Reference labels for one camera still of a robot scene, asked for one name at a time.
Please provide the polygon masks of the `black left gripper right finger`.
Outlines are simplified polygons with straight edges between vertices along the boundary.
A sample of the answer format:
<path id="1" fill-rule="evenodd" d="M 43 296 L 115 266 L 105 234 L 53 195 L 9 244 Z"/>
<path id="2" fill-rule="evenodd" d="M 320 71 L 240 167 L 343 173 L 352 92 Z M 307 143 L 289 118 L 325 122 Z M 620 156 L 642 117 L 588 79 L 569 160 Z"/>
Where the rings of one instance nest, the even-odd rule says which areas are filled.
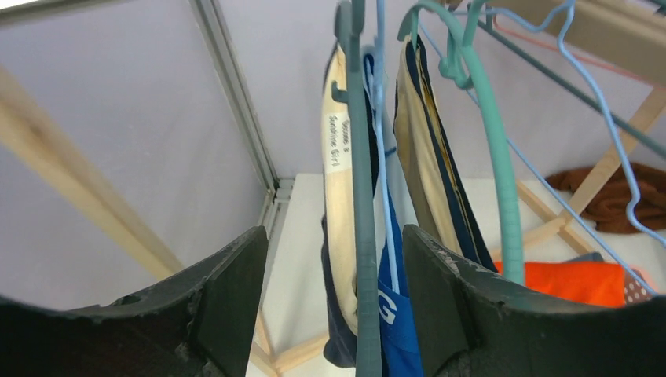
<path id="1" fill-rule="evenodd" d="M 662 376 L 665 299 L 605 309 L 529 290 L 403 231 L 428 376 Z"/>

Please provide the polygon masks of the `light blue wire hanger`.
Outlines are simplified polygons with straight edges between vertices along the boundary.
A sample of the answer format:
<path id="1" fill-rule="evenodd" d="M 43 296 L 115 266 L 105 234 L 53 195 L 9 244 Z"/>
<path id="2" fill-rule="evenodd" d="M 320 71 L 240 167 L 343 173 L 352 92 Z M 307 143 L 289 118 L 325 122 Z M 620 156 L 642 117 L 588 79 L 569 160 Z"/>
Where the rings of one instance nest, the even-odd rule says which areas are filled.
<path id="1" fill-rule="evenodd" d="M 470 194 L 482 235 L 493 257 L 501 255 L 500 223 L 495 181 L 481 113 L 471 95 L 459 90 L 437 71 L 446 49 L 447 29 L 433 14 L 423 13 L 425 43 L 437 106 L 453 155 Z M 580 253 L 597 251 L 608 262 L 622 259 L 639 270 L 652 289 L 665 291 L 665 250 L 642 233 L 599 232 L 592 221 L 572 221 L 558 230 L 568 192 L 549 192 L 540 178 L 596 164 L 612 141 L 603 118 L 572 94 L 512 53 L 483 31 L 474 48 L 488 74 L 508 150 L 520 189 L 538 200 L 530 207 L 519 201 L 524 258 L 528 262 L 563 262 Z"/>

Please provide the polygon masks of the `grey-blue plastic hanger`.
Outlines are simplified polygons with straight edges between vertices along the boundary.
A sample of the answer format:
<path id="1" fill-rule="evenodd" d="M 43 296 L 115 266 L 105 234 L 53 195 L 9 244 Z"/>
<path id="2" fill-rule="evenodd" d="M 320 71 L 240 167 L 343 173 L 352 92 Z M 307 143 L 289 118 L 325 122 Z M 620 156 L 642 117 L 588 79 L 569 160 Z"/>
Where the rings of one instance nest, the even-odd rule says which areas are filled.
<path id="1" fill-rule="evenodd" d="M 361 72 L 360 36 L 365 2 L 340 1 L 335 37 L 346 57 L 346 88 L 331 89 L 332 98 L 348 107 L 353 173 L 354 236 L 357 264 L 357 376 L 382 375 L 382 345 L 375 246 L 375 222 L 368 121 Z"/>

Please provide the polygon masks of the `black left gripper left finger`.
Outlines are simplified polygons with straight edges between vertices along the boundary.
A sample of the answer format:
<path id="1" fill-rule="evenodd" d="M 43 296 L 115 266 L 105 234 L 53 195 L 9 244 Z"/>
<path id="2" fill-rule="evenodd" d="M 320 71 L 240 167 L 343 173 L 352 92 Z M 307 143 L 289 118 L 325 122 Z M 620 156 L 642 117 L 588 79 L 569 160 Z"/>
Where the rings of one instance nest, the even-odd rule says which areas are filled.
<path id="1" fill-rule="evenodd" d="M 4 376 L 242 376 L 269 242 L 261 226 L 108 306 L 1 300 Z"/>

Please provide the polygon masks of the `cream navy labelled underwear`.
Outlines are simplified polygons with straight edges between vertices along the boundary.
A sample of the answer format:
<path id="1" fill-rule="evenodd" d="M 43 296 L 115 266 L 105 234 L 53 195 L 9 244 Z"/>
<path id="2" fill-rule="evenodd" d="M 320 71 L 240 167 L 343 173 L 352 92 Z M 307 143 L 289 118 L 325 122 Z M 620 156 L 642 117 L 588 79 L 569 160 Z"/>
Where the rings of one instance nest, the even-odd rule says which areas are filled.
<path id="1" fill-rule="evenodd" d="M 346 59 L 338 45 L 328 58 L 323 84 L 321 139 L 324 158 L 324 243 L 321 264 L 328 311 L 324 358 L 338 368 L 357 364 L 357 259 L 353 174 L 347 105 L 334 101 L 332 83 L 346 84 Z"/>

